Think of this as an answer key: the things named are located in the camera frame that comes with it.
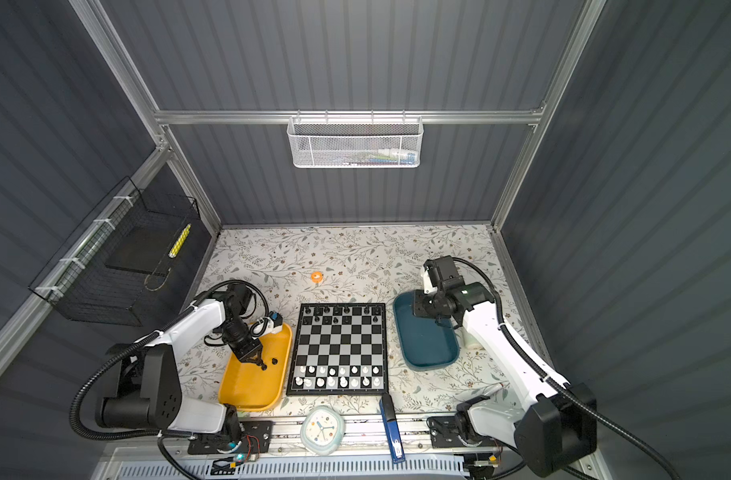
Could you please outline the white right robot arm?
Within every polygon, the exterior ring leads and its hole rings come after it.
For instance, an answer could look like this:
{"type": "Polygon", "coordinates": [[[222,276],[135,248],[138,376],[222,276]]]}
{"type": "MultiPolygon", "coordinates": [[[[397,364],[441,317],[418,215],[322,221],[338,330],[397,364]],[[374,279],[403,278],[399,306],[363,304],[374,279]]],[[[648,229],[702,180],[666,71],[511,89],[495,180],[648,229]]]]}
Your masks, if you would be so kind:
{"type": "Polygon", "coordinates": [[[491,280],[469,283],[461,260],[443,256],[423,264],[423,288],[415,292],[413,315],[457,327],[477,340],[499,364],[517,396],[514,406],[483,395],[457,408],[457,428],[467,442],[495,439],[519,452],[525,466],[545,478],[597,450],[597,421],[551,386],[567,386],[505,321],[501,296],[491,280]]]}

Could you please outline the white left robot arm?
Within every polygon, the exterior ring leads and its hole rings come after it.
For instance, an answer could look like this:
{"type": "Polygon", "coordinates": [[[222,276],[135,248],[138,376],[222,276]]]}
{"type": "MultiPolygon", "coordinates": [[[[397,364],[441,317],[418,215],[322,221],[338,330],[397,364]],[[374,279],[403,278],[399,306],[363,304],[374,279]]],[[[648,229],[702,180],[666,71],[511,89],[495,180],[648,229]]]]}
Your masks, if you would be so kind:
{"type": "Polygon", "coordinates": [[[147,340],[121,346],[101,374],[96,422],[109,429],[193,434],[230,433],[228,406],[189,398],[183,392],[178,361],[209,334],[221,335],[233,358],[265,371],[260,337],[270,331],[262,320],[247,324],[251,306],[271,318],[265,295],[244,280],[227,280],[198,294],[165,330],[147,340]]]}

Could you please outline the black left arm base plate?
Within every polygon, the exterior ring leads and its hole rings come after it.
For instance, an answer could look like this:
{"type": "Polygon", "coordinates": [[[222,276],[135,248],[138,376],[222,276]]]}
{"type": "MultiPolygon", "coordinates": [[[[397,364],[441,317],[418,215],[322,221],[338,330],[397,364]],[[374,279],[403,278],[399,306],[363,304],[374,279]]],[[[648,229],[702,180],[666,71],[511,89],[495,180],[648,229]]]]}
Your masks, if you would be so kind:
{"type": "Polygon", "coordinates": [[[197,434],[190,441],[188,453],[190,455],[211,455],[227,452],[230,447],[239,445],[238,453],[264,454],[269,451],[274,424],[271,421],[243,421],[241,423],[243,436],[241,442],[231,438],[228,434],[197,434]]]}

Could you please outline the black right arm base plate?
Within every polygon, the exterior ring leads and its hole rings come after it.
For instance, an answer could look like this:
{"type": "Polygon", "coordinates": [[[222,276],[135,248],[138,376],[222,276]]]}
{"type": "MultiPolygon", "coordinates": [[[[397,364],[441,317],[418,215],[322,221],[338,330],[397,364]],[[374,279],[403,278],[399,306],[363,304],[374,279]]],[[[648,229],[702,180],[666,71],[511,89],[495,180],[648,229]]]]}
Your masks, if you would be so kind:
{"type": "Polygon", "coordinates": [[[467,421],[455,415],[431,416],[425,423],[429,428],[431,446],[435,448],[501,447],[497,440],[473,432],[467,421]]]}

